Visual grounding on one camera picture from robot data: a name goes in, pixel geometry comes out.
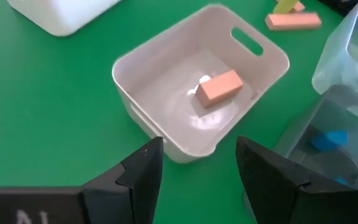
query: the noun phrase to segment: white plastic bin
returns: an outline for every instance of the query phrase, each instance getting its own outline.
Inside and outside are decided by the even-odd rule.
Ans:
[[[254,55],[231,35],[239,28],[263,48]],[[168,157],[187,163],[211,155],[217,143],[289,68],[273,42],[228,8],[206,6],[118,59],[113,80],[131,118],[163,136]],[[201,82],[234,69],[244,81],[230,100],[204,109]]]
[[[358,4],[328,37],[312,84],[320,94],[335,84],[347,85],[358,93]]]
[[[55,36],[74,33],[120,0],[7,0],[35,24]]]

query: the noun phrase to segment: green table surface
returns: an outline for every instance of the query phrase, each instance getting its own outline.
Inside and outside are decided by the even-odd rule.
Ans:
[[[0,186],[80,185],[149,140],[127,115],[111,78],[120,55],[217,1],[122,0],[64,38],[37,27],[0,0]],[[303,0],[317,30],[272,32],[274,0],[222,0],[289,56],[291,67],[218,144],[191,164],[164,157],[154,223],[252,223],[242,203],[237,136],[274,146],[318,94],[311,77],[341,17]]]

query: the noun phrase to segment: bin handle hole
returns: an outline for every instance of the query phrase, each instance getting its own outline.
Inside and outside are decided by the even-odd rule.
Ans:
[[[263,47],[260,46],[254,39],[249,37],[246,33],[244,33],[241,29],[237,27],[233,28],[231,30],[231,36],[233,39],[250,50],[254,55],[261,56],[263,54]]]

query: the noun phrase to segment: wooden block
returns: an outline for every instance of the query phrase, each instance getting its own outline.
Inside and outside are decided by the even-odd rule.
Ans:
[[[206,108],[235,96],[243,86],[238,74],[231,70],[198,85],[196,97]]]
[[[270,30],[315,29],[321,26],[317,13],[269,14],[265,20]]]
[[[298,1],[295,6],[292,8],[291,12],[301,12],[303,10],[305,10],[306,7],[300,2]]]

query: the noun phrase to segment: pink wooden block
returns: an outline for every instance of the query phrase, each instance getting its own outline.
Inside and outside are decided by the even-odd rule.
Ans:
[[[291,12],[301,12],[304,9],[306,9],[306,7],[300,1],[298,1],[296,5],[292,8]]]
[[[241,78],[231,70],[199,84],[196,97],[206,108],[236,95],[242,86]]]
[[[315,29],[321,26],[317,13],[269,14],[265,20],[270,30]]]

